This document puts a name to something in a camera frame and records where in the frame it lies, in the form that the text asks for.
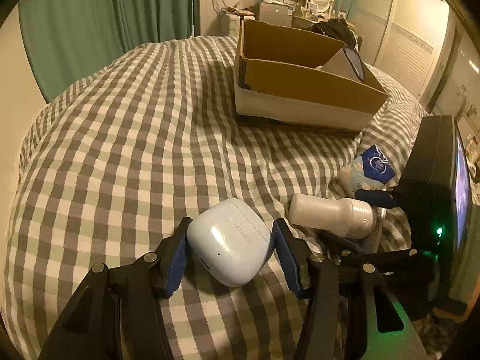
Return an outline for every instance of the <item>metal screw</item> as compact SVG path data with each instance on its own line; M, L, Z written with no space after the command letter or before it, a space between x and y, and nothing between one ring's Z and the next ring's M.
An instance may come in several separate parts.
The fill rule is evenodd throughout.
M145 256L143 256L143 259L147 263L153 263L157 259L157 255L151 251L150 253L147 253Z
M372 274L375 272L375 267L371 264L363 264L363 270L368 273L368 274Z
M95 273L95 274L98 274L100 272L102 272L105 268L105 264L102 264L101 262L97 262L95 264L93 264L92 266L92 272Z
M321 263L321 262L324 260L324 258L325 258L325 257L324 257L323 254L321 254L321 253L312 253L312 254L310 255L310 259L311 259L312 261L315 261L316 263Z

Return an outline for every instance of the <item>hanging cord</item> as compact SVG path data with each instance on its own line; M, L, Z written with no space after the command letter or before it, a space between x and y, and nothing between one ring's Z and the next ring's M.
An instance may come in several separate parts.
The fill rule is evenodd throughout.
M218 6L218 1L217 0L212 0L212 7L213 7L213 10L215 11L215 13L217 15L225 15L227 12L231 11L231 9L229 9L229 7L227 6L227 4L225 3L225 0L221 0L222 1L222 4L223 4L223 7L220 8Z

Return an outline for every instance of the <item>blue gripper pad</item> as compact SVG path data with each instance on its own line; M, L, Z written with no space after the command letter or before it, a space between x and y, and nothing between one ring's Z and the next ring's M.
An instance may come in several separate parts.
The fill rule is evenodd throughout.
M177 249L173 252L173 256L168 266L168 274L164 287L166 297L171 297L173 293L178 290L186 267L187 238L186 234L184 233L178 242Z
M286 283L289 290L292 291L297 298L303 299L305 296L305 289L303 288L299 278L299 267L297 265L295 256L289 247L289 244L282 232L282 227L290 232L288 225L284 219L276 219L273 222L273 237L275 243L275 250L277 251L280 265L282 266L283 274L285 275Z

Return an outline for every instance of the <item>white huawei earbud case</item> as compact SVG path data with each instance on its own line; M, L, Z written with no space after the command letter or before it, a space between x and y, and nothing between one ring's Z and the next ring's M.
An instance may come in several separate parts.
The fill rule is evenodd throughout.
M190 223L187 240L210 274L228 287L240 287L265 265L273 237L261 218L239 199L224 200Z

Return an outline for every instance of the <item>checkered bedspread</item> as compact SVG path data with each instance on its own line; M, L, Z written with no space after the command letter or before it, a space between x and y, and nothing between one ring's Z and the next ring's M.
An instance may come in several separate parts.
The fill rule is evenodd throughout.
M338 171L373 143L398 181L425 115L401 85L372 68L390 97L355 139L241 127L235 50L234 38L142 45L73 84L38 116L21 153L2 311L26 359L38 357L92 264L132 263L183 216L237 197L271 226L286 217L294 193L344 196ZM409 242L404 214L389 211L382 247ZM233 290L191 262L161 306L176 358L288 359L306 304L288 290L273 255Z

